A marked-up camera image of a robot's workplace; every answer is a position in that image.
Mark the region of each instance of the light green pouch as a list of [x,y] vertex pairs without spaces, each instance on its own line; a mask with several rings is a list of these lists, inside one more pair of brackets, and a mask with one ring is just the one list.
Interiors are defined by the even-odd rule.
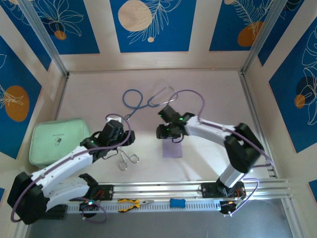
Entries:
[[82,119],[40,123],[33,131],[30,163],[46,167],[69,154],[89,136],[88,126]]

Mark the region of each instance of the yellow-handled pliers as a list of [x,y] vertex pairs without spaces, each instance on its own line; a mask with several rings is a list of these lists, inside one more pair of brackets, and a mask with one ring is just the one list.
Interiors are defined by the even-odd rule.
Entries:
[[154,200],[132,200],[132,199],[119,199],[118,202],[132,202],[134,203],[131,207],[127,208],[127,209],[119,209],[118,212],[128,212],[134,208],[140,208],[141,205],[145,205],[151,202],[154,202]]

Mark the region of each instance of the enclosure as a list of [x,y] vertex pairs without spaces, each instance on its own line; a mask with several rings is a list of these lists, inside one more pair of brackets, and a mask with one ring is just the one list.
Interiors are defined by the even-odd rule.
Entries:
[[[315,237],[316,65],[315,0],[0,0],[1,237]],[[93,133],[110,113],[132,114],[123,100],[146,105],[166,88],[154,104],[195,90],[203,119],[247,124],[273,159],[246,175],[260,186],[250,196],[256,183],[245,180],[250,201],[236,214],[215,211],[200,188],[228,166],[225,148],[184,136],[166,152],[156,138],[164,104],[128,120],[136,140],[123,149],[137,164],[122,171],[115,155],[73,175],[114,185],[106,223],[83,221],[71,201],[63,220],[10,221],[14,178],[38,170],[29,162],[36,125],[81,118]],[[202,101],[180,92],[169,104],[197,115]],[[256,165],[266,163],[261,156]],[[155,202],[120,214],[125,197]],[[187,208],[167,212],[170,198],[185,198]]]

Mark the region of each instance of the white table surface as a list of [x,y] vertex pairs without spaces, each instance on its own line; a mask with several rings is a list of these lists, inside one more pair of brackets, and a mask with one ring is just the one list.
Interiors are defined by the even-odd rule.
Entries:
[[[122,94],[127,89],[140,90],[144,95],[144,104],[167,85],[175,90],[193,89],[200,92],[206,100],[202,118],[231,125],[244,122],[254,130],[238,72],[205,69],[71,74],[58,119],[82,118],[93,133],[103,129],[107,114],[124,116],[131,112],[122,103]],[[134,92],[126,96],[126,101],[131,105],[137,105],[139,99],[140,96]],[[201,104],[197,95],[185,92],[171,106],[181,114],[197,114]],[[122,172],[118,168],[120,156],[117,155],[106,161],[99,159],[76,174],[89,173],[98,182],[216,180],[229,164],[225,149],[218,144],[187,136],[182,142],[182,158],[162,157],[162,141],[156,139],[156,127],[163,123],[158,116],[161,108],[163,106],[138,110],[129,120],[136,140],[124,150],[127,154],[137,154],[140,158],[138,164],[128,161],[128,170]],[[258,164],[263,163],[264,158],[260,158]],[[266,179],[269,175],[266,168],[258,168],[247,177]]]

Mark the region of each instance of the blue handle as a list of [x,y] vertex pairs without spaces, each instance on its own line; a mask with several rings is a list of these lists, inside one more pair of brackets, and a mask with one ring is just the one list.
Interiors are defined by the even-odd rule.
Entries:
[[186,208],[185,205],[185,199],[175,199],[171,198],[169,200],[169,207],[180,207],[180,208]]

